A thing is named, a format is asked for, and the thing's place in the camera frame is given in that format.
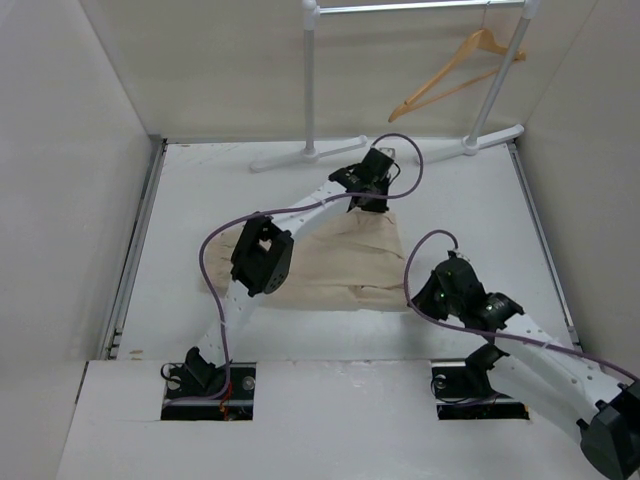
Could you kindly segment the beige trousers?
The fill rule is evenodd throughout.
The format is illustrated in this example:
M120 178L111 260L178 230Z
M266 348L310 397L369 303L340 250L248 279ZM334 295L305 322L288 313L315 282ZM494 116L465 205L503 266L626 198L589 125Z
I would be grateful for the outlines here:
M267 308L402 311L405 255L396 216L352 210L294 245L284 284Z

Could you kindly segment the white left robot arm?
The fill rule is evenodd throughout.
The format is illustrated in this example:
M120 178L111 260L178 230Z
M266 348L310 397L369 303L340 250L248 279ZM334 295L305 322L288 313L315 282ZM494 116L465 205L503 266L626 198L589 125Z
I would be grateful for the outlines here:
M295 242L353 209L386 212L387 201L393 197L390 170L395 167L393 157L372 147L361 161L334 171L293 206L245 215L206 237L198 253L199 267L219 320L188 350L183 362L161 370L167 375L166 383L176 386L166 390L169 403L217 400L229 392L236 343L256 308L284 284ZM235 225L242 229L231 253L229 286L221 296L207 272L205 253L215 237Z

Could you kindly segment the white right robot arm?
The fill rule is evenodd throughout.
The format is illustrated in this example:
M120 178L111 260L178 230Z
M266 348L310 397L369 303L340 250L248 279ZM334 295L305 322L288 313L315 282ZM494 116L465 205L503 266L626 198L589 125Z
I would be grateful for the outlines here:
M471 264L454 251L407 300L423 318L455 317L459 331L484 339L465 360L463 380L471 393L493 390L532 408L608 479L638 472L638 377L624 383L604 361L559 344L517 302L486 292Z

